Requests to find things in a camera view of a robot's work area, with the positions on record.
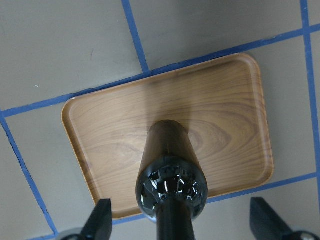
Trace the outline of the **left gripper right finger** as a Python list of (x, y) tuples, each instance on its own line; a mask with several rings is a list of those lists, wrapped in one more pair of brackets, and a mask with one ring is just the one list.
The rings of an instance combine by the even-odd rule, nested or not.
[(299, 234), (294, 233), (262, 197), (250, 199), (249, 225), (256, 240), (299, 239)]

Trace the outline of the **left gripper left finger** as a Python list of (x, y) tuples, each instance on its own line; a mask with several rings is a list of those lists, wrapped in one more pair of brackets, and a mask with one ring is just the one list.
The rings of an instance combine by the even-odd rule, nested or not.
[(112, 234), (112, 204), (100, 199), (80, 232), (81, 240), (109, 240)]

